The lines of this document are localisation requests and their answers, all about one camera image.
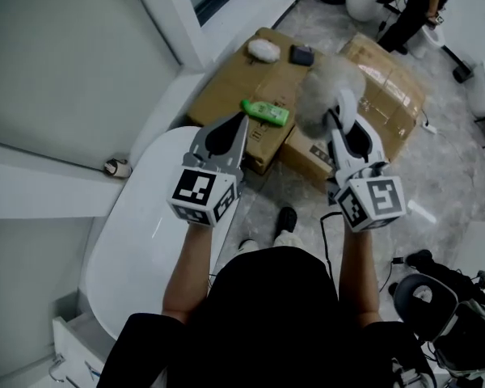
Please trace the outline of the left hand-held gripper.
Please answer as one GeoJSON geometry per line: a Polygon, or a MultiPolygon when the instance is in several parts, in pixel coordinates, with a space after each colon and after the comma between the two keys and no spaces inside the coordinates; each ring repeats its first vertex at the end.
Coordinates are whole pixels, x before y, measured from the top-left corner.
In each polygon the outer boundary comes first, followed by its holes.
{"type": "Polygon", "coordinates": [[[172,174],[167,203],[177,218],[213,228],[234,207],[248,125],[247,114],[236,112],[199,130],[172,174]]]}

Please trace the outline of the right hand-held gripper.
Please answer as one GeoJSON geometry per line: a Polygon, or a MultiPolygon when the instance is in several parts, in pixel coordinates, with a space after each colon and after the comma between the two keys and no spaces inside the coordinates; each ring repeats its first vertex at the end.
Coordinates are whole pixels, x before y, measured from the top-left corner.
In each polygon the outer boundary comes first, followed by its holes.
{"type": "Polygon", "coordinates": [[[381,228],[407,213],[401,179],[385,173],[390,164],[382,140],[363,116],[345,135],[339,117],[329,110],[327,143],[337,170],[327,181],[328,202],[339,206],[351,231],[381,228]],[[360,170],[351,174],[343,169],[360,170]]]}

